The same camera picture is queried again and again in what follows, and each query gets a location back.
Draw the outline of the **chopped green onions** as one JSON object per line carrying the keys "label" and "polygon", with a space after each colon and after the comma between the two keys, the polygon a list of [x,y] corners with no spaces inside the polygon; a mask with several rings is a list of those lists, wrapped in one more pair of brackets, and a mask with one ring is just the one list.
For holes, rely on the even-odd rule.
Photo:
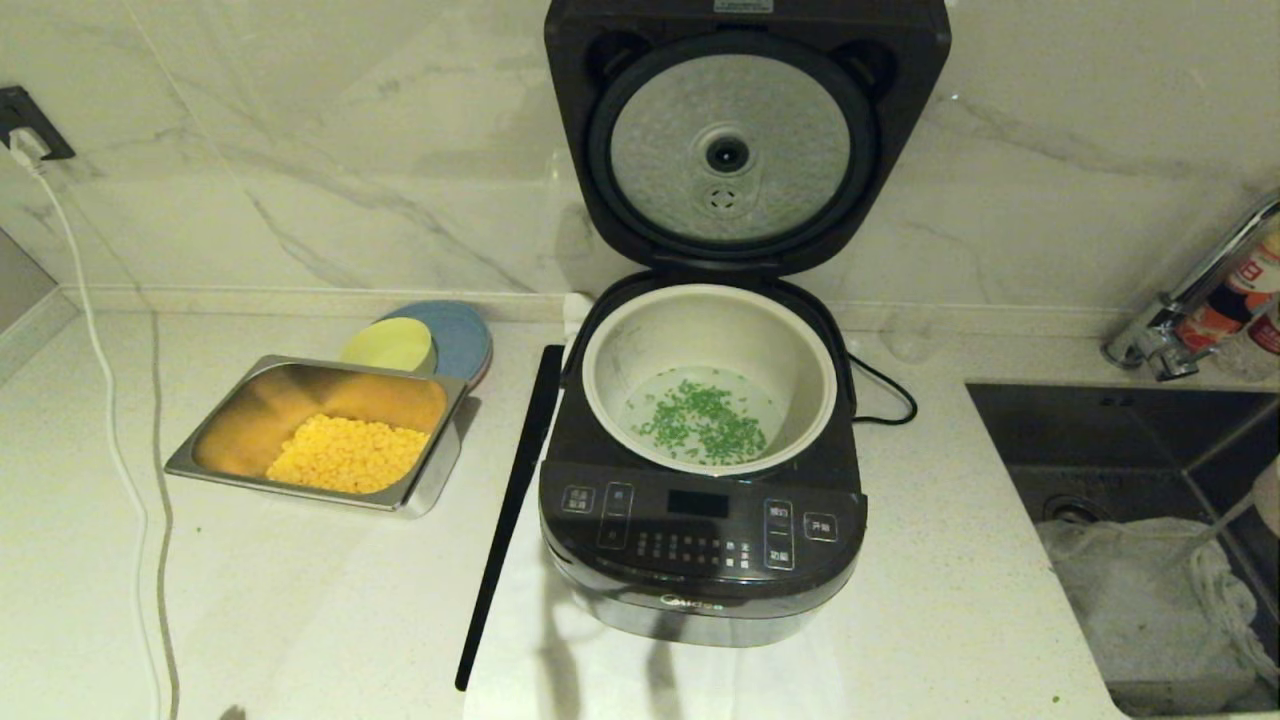
{"label": "chopped green onions", "polygon": [[660,375],[625,401],[622,424],[664,457],[712,468],[739,465],[759,459],[769,446],[751,401],[730,386]]}

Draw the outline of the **black rice cooker lid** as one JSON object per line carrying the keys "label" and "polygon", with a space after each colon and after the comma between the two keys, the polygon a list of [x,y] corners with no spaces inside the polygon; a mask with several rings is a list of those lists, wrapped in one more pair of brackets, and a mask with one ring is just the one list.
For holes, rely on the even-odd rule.
{"label": "black rice cooker lid", "polygon": [[550,0],[580,191],[634,263],[809,272],[855,236],[951,49],[945,0]]}

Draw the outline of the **pink bowl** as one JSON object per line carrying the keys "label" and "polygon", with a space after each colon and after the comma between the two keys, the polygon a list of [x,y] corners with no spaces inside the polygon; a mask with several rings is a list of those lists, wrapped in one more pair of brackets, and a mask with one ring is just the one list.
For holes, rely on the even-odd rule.
{"label": "pink bowl", "polygon": [[1280,454],[1256,477],[1251,497],[1263,527],[1280,543]]}

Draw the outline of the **white inner pot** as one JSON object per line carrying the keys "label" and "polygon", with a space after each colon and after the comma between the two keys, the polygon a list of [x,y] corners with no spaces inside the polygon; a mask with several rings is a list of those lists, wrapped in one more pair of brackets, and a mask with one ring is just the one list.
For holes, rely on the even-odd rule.
{"label": "white inner pot", "polygon": [[[742,389],[769,446],[739,465],[664,457],[625,429],[625,401],[660,375]],[[835,416],[835,361],[797,313],[724,284],[678,284],[641,293],[607,314],[582,351],[582,391],[594,418],[627,451],[675,471],[731,477],[799,457]]]}

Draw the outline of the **black rice cooker base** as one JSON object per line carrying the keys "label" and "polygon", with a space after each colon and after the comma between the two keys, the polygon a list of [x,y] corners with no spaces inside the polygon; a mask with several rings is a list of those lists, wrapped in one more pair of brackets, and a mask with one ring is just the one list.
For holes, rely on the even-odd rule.
{"label": "black rice cooker base", "polygon": [[868,527],[852,433],[856,395],[828,309],[778,279],[728,287],[795,311],[835,361],[835,416],[799,457],[745,475],[675,471],[630,452],[594,418],[582,351],[607,314],[705,277],[640,272],[595,301],[561,374],[538,483],[541,537],[573,597],[602,623],[658,641],[753,647],[805,626],[849,582]]}

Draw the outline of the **blue plate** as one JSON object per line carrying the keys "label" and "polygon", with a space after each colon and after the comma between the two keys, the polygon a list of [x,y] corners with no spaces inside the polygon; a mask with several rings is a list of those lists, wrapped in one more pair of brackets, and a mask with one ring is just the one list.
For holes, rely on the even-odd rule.
{"label": "blue plate", "polygon": [[493,338],[481,314],[458,301],[421,301],[398,307],[379,322],[410,318],[422,323],[431,333],[435,364],[434,375],[467,380],[475,391],[489,372],[493,360]]}

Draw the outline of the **long black flat strip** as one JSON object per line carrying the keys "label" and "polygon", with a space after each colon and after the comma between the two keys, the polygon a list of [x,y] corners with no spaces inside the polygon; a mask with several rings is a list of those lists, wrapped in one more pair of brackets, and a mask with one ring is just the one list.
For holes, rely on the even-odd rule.
{"label": "long black flat strip", "polygon": [[564,351],[564,345],[548,345],[539,357],[532,389],[515,446],[515,457],[454,673],[453,687],[460,693],[468,689],[521,507],[532,483],[538,459],[558,404]]}

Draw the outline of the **pale yellow plate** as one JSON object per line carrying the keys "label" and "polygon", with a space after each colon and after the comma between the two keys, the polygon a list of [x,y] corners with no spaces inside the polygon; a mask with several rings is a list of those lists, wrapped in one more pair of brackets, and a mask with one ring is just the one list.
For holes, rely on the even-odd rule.
{"label": "pale yellow plate", "polygon": [[339,361],[360,366],[433,375],[438,354],[428,325],[411,316],[387,318],[365,327],[343,347]]}

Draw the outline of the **clear glass cup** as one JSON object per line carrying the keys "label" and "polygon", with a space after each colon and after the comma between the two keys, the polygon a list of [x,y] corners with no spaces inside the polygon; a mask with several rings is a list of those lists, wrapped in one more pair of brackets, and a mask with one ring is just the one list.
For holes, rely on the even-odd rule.
{"label": "clear glass cup", "polygon": [[881,324],[881,343],[901,363],[923,364],[942,345],[938,334],[940,315],[929,306],[902,306],[888,311]]}

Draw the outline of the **yellow corn kernels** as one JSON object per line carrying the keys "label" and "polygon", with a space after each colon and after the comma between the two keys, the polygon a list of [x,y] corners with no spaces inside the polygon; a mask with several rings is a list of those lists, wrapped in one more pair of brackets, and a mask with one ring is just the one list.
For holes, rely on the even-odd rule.
{"label": "yellow corn kernels", "polygon": [[306,419],[266,470],[287,486],[371,495],[410,474],[431,436],[383,421],[315,414]]}

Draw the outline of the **stainless steel food pan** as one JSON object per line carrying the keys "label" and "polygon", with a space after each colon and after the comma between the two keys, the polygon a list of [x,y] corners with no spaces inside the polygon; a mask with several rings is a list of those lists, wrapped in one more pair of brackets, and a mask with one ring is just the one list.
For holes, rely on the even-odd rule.
{"label": "stainless steel food pan", "polygon": [[[467,393],[453,377],[261,357],[164,465],[166,473],[357,512],[420,518],[442,495],[461,455],[454,421]],[[380,489],[334,489],[274,480],[268,470],[312,418],[381,423],[424,433],[404,473]]]}

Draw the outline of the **metal sink drain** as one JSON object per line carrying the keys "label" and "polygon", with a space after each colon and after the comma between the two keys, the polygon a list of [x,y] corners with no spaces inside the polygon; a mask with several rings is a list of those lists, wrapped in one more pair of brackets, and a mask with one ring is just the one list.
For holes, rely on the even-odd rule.
{"label": "metal sink drain", "polygon": [[1107,519],[1107,512],[1091,500],[1076,495],[1053,495],[1041,509],[1041,521],[1093,524]]}

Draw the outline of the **chrome faucet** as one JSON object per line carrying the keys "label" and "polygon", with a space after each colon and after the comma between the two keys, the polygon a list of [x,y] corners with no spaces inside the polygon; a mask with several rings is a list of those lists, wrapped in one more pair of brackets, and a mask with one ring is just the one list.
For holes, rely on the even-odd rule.
{"label": "chrome faucet", "polygon": [[1272,231],[1280,231],[1280,187],[1263,193],[1170,290],[1158,292],[1106,340],[1101,346],[1105,359],[1123,369],[1147,366],[1156,380],[1196,374],[1199,360],[1217,345],[1192,355],[1175,336],[1175,327]]}

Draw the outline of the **grey white dish cloth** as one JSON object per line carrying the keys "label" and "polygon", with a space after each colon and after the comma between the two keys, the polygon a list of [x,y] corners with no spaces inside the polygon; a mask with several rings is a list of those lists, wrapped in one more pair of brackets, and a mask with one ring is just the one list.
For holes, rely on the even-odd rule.
{"label": "grey white dish cloth", "polygon": [[1153,714],[1210,714],[1280,691],[1253,624],[1260,606],[1204,525],[1042,521],[1052,569],[1107,687]]}

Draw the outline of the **orange bottle with red label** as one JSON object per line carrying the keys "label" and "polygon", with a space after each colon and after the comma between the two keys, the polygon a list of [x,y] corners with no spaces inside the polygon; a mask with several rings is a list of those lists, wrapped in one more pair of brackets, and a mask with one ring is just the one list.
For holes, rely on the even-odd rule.
{"label": "orange bottle with red label", "polygon": [[1175,327],[1175,336],[1189,354],[1202,354],[1238,334],[1279,293],[1280,231],[1272,231]]}

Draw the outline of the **clear bottle with red label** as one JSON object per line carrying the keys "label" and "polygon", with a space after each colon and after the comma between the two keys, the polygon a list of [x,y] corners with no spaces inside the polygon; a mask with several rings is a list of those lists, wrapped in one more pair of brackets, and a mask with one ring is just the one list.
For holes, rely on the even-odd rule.
{"label": "clear bottle with red label", "polygon": [[1245,382],[1271,380],[1280,374],[1280,299],[1219,343],[1211,363],[1220,372]]}

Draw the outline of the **black wall socket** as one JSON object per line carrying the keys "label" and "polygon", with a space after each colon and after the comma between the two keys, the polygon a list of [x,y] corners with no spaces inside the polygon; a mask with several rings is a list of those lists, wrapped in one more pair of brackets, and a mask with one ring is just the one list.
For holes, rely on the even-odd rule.
{"label": "black wall socket", "polygon": [[9,150],[9,133],[20,127],[35,129],[51,149],[45,161],[61,161],[77,158],[77,151],[24,87],[1,87],[0,142],[4,143],[6,150]]}

